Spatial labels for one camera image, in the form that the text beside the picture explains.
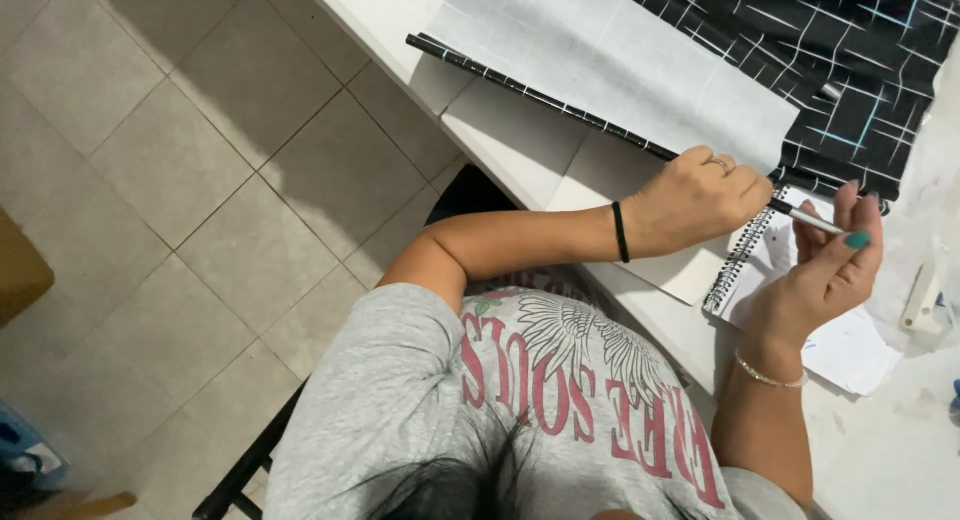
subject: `teal nail polish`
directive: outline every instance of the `teal nail polish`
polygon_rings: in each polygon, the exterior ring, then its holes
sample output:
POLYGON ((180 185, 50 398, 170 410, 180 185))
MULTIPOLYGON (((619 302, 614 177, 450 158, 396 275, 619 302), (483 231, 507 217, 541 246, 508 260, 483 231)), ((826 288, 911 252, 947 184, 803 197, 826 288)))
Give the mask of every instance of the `teal nail polish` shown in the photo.
POLYGON ((844 244, 855 250, 863 248, 868 242, 870 242, 870 233, 865 231, 854 231, 843 239, 844 244))

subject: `silver pen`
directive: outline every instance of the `silver pen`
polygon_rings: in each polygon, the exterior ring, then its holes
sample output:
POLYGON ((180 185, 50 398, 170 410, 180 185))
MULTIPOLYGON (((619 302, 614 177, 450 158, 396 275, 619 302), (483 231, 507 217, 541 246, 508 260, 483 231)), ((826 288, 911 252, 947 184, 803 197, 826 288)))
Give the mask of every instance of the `silver pen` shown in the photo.
POLYGON ((767 207, 771 207, 777 212, 782 212, 795 220, 800 220, 809 226, 813 226, 830 234, 840 234, 844 232, 842 229, 834 226, 834 224, 828 222, 827 220, 822 220, 813 214, 807 214, 806 212, 800 210, 799 207, 794 207, 786 201, 777 199, 776 197, 770 198, 770 203, 767 204, 767 207))

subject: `woman's right arm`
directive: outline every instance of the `woman's right arm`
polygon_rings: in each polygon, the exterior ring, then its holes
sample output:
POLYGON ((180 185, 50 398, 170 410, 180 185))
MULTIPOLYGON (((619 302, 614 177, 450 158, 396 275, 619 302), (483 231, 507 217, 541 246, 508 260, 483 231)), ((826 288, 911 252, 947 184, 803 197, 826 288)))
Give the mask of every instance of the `woman's right arm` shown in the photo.
MULTIPOLYGON (((802 208, 815 213, 810 203, 802 208)), ((800 349, 810 333, 870 297, 883 254, 876 197, 858 200, 856 184, 847 184, 835 198, 834 223, 853 232, 828 237, 795 223, 798 265, 753 297, 740 354, 762 376, 798 380, 804 371, 800 349)), ((767 384, 735 363, 711 441, 721 466, 752 471, 800 506, 812 504, 810 443, 798 387, 767 384)))

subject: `silver ring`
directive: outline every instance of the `silver ring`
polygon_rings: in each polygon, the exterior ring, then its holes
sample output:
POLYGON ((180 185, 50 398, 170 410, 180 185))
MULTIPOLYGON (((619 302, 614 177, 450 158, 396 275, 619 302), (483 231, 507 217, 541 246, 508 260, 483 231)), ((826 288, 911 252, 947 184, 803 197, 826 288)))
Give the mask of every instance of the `silver ring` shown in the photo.
POLYGON ((726 161, 724 161, 724 160, 722 160, 722 159, 720 159, 720 158, 710 158, 710 159, 708 159, 707 161, 705 161, 705 162, 703 163, 703 165, 707 165, 708 163, 716 163, 716 164, 719 165, 720 167, 723 167, 723 176, 724 176, 724 177, 726 177, 726 175, 729 175, 729 174, 730 174, 730 168, 727 166, 726 161))

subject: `chair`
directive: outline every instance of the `chair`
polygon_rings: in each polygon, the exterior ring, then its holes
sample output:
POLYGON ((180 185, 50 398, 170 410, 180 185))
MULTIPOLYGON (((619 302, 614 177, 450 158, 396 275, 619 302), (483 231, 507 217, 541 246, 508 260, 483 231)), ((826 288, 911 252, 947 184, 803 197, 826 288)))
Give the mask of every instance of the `chair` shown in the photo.
POLYGON ((262 467, 267 473, 270 473, 270 467, 274 463, 270 453, 281 441, 283 431, 287 428, 287 423, 290 422, 290 415, 294 412, 294 407, 297 405, 297 400, 300 399, 304 385, 306 385, 306 381, 287 400, 287 403, 283 404, 283 407, 273 417, 267 428, 260 432, 256 440, 253 440, 253 444, 226 472, 226 476, 220 480, 213 491, 210 492, 210 495, 206 496, 194 509, 194 520, 221 520, 231 504, 235 504, 251 520, 262 518, 263 511, 243 493, 243 488, 250 482, 257 469, 262 467))

